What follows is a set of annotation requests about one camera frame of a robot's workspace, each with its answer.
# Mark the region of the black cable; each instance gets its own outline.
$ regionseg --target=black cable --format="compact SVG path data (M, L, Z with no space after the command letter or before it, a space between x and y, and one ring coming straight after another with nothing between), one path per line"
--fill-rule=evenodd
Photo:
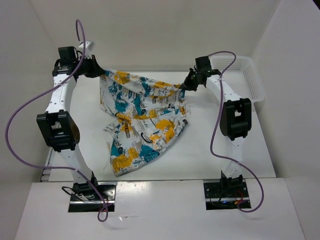
M218 200L217 202L215 202L215 203L213 203L213 202L211 201L211 197L210 197L210 195L209 195L209 199L210 199L211 205L213 205L213 206L215 206L216 208L219 208L219 209L235 209L236 206L229 206L229 205L227 205L227 204L223 204L223 205L222 205L221 199L222 199L223 194L224 194L224 190L221 189L221 193L220 193L219 200Z
M73 47L73 49L75 50L75 53L76 53L76 59L78 60L79 59L79 54L82 55L82 52L79 51L78 49L76 49L75 47Z
M55 67L55 68L58 67L59 63L60 63L60 59L58 59L57 61L55 61L54 67Z
M195 70L197 73L199 72L198 69L197 69L197 67L196 67L196 65L194 65L193 68L194 68L194 70Z
M62 191L64 191L66 194L68 194L69 196L71 197L75 197L76 199L78 199L79 201L83 201L80 197L78 197L75 189L71 188L71 187L68 187L68 186L62 186L61 187Z

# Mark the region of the printed fabric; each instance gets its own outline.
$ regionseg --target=printed fabric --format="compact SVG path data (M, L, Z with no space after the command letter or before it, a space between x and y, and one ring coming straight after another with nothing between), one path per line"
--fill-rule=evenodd
M116 176L153 161L188 124L185 91L179 87L110 69L100 77L101 107L117 117L104 129L113 137L108 146Z

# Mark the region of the patterned cloth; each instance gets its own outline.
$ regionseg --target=patterned cloth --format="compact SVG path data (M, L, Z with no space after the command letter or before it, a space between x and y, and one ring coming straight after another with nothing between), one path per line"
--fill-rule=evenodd
M154 160L188 124L179 87L110 69L100 77L102 109L117 117L104 129L113 135L110 163L116 176Z

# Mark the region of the cable connector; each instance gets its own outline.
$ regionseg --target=cable connector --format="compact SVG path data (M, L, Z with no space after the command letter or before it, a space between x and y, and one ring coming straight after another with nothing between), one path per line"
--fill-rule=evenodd
M91 59L91 57L92 57L91 52L93 51L94 47L95 47L94 41L86 41L85 42L85 54L84 54L84 57L86 59ZM83 42L80 44L80 46L78 46L78 49L79 49L80 52L82 52L82 53L84 52L84 43Z

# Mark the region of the red wire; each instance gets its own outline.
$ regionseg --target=red wire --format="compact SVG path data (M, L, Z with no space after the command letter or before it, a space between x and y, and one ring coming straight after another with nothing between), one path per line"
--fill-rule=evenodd
M241 201L244 199L244 195L242 194L242 192L240 190L238 190L238 192L240 193L241 195Z

